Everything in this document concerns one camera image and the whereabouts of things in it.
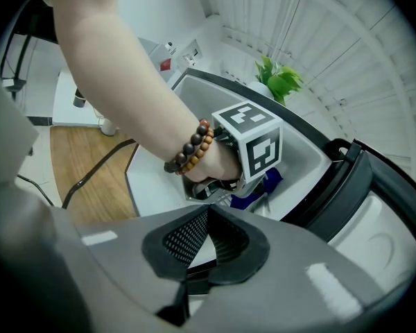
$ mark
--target power cord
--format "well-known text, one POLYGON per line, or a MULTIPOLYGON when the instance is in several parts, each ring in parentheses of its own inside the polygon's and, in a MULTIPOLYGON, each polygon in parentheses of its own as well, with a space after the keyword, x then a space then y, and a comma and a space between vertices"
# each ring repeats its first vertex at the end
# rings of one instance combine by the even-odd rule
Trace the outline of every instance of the power cord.
MULTIPOLYGON (((28 68, 26 69, 26 75, 25 75, 25 80, 28 80, 29 77, 29 70, 31 69, 31 63, 33 62, 33 57, 34 57, 34 51, 35 48, 37 47, 37 44, 39 42, 39 39, 37 38, 35 43, 34 43, 34 47, 33 47, 33 51, 31 52, 31 56, 29 57, 29 63, 28 63, 28 68)), ((26 93, 28 92, 28 86, 27 84, 24 85, 25 90, 23 90, 22 92, 22 98, 21 98, 21 104, 23 105, 23 111, 26 111, 26 93)))
POLYGON ((133 144, 133 143, 135 143, 135 140, 127 139, 126 141, 123 141, 123 142, 117 144, 107 155, 105 155, 105 157, 103 157, 100 160, 100 162, 98 162, 96 165, 94 165, 94 168, 92 168, 90 171, 88 171, 88 173, 82 178, 82 180, 80 180, 75 185, 73 185, 73 187, 68 191, 68 194, 64 198, 62 208, 65 208, 65 209, 68 208, 69 201, 71 201, 71 198, 74 195, 74 193, 77 190, 79 190, 83 185, 85 185, 88 182, 88 180, 96 173, 96 171, 98 171, 100 169, 100 167, 102 165, 105 164, 105 162, 108 159, 110 159, 118 150, 122 149, 123 147, 129 146, 130 144, 133 144))
MULTIPOLYGON (((82 180, 80 180, 75 185, 73 185, 73 187, 68 191, 68 194, 64 198, 62 208, 65 208, 65 209, 68 208, 69 202, 71 201, 71 198, 74 195, 74 193, 77 190, 79 190, 81 187, 83 187, 83 185, 85 185, 88 182, 88 180, 102 167, 102 165, 105 164, 105 162, 108 159, 110 159, 117 151, 119 151, 123 147, 129 146, 130 144, 133 144, 133 143, 135 143, 135 140, 127 139, 126 141, 123 141, 123 142, 117 144, 107 155, 105 155, 100 160, 100 162, 98 162, 96 165, 94 165, 94 168, 92 168, 90 171, 88 171, 88 173, 82 178, 82 180)), ((49 197, 44 193, 42 188, 36 182, 32 181, 31 179, 25 178, 24 176, 21 176, 21 175, 17 175, 17 177, 31 183, 35 187, 37 187, 37 190, 40 191, 40 193, 43 195, 43 197, 45 197, 45 199, 46 199, 46 201, 48 201, 49 205, 54 206, 53 202, 49 199, 49 197)))
POLYGON ((11 70, 11 72, 14 74, 14 76, 15 76, 15 71, 14 71, 14 69, 11 67, 11 64, 9 64, 9 60, 7 59, 7 58, 5 58, 5 60, 6 60, 6 64, 8 65, 8 67, 9 67, 9 69, 11 70))
POLYGON ((49 199, 48 195, 46 195, 44 193, 44 191, 42 190, 42 188, 35 181, 32 181, 31 179, 28 179, 28 178, 26 178, 26 177, 24 177, 23 175, 20 175, 20 174, 17 174, 17 177, 20 178, 20 179, 22 179, 22 180, 24 180, 24 181, 26 181, 26 182, 31 183, 35 187, 37 187, 37 190, 42 193, 43 197, 46 199, 46 201, 48 201, 48 204, 51 205, 51 206, 54 206, 53 202, 49 199))

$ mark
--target white wall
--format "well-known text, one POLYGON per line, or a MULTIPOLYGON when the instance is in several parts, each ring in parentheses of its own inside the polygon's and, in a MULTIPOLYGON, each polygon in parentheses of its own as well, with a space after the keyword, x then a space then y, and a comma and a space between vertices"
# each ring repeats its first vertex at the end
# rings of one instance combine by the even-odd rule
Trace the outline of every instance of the white wall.
MULTIPOLYGON (((119 0, 119 12, 137 37, 156 43, 172 42, 178 50, 187 45, 187 37, 195 35, 205 20, 199 0, 119 0)), ((14 70, 23 41, 24 37, 15 36, 8 52, 14 70)), ((20 74, 26 79, 28 73, 26 91, 17 95, 17 104, 25 115, 52 116, 57 77, 65 67, 58 45, 31 40, 20 74)), ((4 70, 3 76, 13 77, 7 65, 4 70)))
MULTIPOLYGON (((14 71, 24 40, 24 36, 15 35, 10 45, 8 61, 14 71)), ((16 100, 26 116, 52 117, 57 77, 66 66, 57 44, 31 39, 20 72, 20 78, 28 82, 16 100)), ((3 77, 13 76, 14 73, 6 63, 3 77)))
MULTIPOLYGON (((184 46, 182 49, 188 46, 192 41, 196 40, 202 51, 203 57, 194 68, 221 76, 221 39, 221 18, 219 15, 211 15, 204 19, 202 25, 197 30, 189 33, 187 37, 182 40, 182 45, 184 46)), ((180 51, 177 50, 175 54, 179 57, 180 51)))
POLYGON ((342 135, 338 134, 319 112, 312 112, 311 114, 303 116, 303 118, 329 139, 342 138, 342 135))
POLYGON ((205 20, 199 0, 119 0, 119 12, 137 37, 178 49, 205 20))

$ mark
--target beaded bracelet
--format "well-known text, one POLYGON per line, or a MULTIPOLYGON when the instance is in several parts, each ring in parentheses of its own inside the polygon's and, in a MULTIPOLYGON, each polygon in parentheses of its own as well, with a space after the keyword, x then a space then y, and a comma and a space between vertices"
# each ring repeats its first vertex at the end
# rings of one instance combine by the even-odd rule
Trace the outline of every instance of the beaded bracelet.
POLYGON ((214 131, 209 127, 206 119, 201 119, 196 133, 191 136, 191 142, 183 146, 182 152, 176 154, 173 160, 165 163, 167 173, 182 175, 191 170, 199 159, 203 157, 209 145, 213 142, 214 131))

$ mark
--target white sticker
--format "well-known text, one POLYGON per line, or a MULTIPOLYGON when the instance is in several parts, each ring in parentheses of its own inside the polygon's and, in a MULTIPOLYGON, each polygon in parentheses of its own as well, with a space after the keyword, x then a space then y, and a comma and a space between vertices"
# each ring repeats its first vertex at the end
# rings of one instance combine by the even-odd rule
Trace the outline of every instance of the white sticker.
POLYGON ((262 143, 257 144, 256 146, 252 147, 252 151, 254 153, 254 158, 257 159, 265 154, 266 149, 268 146, 271 146, 271 140, 265 139, 262 143))
POLYGON ((100 232, 96 234, 91 234, 86 237, 82 237, 82 242, 86 246, 93 246, 94 244, 104 243, 106 241, 111 241, 117 238, 117 234, 113 231, 108 230, 106 232, 100 232))
POLYGON ((238 109, 239 112, 247 112, 247 111, 250 111, 250 110, 251 110, 250 106, 245 106, 244 108, 239 108, 238 109))
POLYGON ((340 283, 324 263, 306 269, 313 286, 319 291, 325 305, 341 322, 348 322, 363 312, 362 304, 340 283))
POLYGON ((262 114, 257 114, 256 116, 251 117, 251 121, 253 121, 253 122, 259 122, 260 120, 262 120, 264 118, 265 118, 265 116, 263 116, 262 114))
POLYGON ((272 143, 270 144, 270 155, 265 158, 265 163, 271 162, 276 156, 276 144, 272 143))
POLYGON ((14 85, 14 79, 3 79, 2 82, 3 82, 3 87, 14 85))

